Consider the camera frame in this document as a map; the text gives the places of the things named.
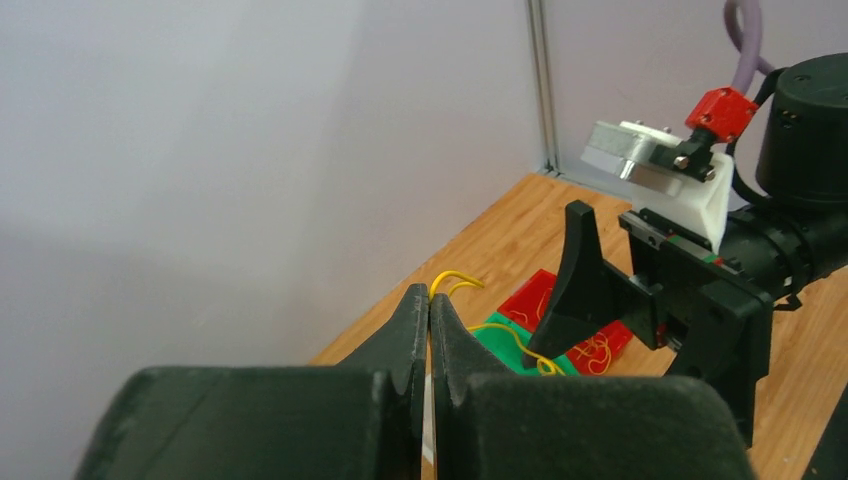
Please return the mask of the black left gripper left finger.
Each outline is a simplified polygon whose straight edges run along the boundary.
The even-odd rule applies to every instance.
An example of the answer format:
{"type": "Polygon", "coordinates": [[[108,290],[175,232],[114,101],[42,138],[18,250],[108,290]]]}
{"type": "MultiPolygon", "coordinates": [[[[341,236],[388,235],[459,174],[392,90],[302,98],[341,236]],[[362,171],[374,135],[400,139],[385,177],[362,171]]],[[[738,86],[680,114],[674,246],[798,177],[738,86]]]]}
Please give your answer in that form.
{"type": "Polygon", "coordinates": [[[416,479],[428,290],[333,366],[160,366],[102,416],[80,479],[416,479]]]}

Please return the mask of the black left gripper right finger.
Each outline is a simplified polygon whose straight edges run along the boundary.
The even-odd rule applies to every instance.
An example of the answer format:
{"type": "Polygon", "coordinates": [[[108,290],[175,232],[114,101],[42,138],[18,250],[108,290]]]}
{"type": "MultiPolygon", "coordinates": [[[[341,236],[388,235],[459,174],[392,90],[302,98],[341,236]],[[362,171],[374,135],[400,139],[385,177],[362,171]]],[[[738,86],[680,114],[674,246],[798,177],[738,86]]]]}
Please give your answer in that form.
{"type": "Polygon", "coordinates": [[[725,402],[685,376],[523,376],[430,304],[441,479],[752,479],[725,402]]]}

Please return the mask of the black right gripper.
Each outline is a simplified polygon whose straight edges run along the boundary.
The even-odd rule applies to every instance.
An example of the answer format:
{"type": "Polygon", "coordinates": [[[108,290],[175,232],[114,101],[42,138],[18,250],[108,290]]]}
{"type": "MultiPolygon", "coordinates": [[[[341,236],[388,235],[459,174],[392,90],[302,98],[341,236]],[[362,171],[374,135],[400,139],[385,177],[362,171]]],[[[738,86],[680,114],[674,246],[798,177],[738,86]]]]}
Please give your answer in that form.
{"type": "Polygon", "coordinates": [[[652,350],[672,349],[669,375],[709,384],[752,444],[757,383],[769,373],[773,299],[688,239],[666,234],[637,213],[620,215],[633,273],[606,261],[593,208],[566,205],[556,283],[528,349],[554,358],[579,341],[574,327],[624,324],[652,350]]]}

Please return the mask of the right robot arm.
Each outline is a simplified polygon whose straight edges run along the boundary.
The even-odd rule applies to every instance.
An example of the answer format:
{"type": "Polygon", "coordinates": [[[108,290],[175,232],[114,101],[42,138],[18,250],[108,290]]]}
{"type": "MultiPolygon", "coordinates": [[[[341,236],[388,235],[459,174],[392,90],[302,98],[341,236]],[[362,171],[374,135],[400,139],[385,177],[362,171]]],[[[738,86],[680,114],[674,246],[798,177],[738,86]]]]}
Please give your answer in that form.
{"type": "Polygon", "coordinates": [[[673,375],[701,379],[746,442],[769,371],[773,315],[847,263],[847,57],[769,73],[754,98],[709,91],[682,139],[598,122],[582,158],[632,186],[633,271],[603,258],[593,209],[565,209],[556,284],[528,344],[553,358],[622,322],[673,375]]]}

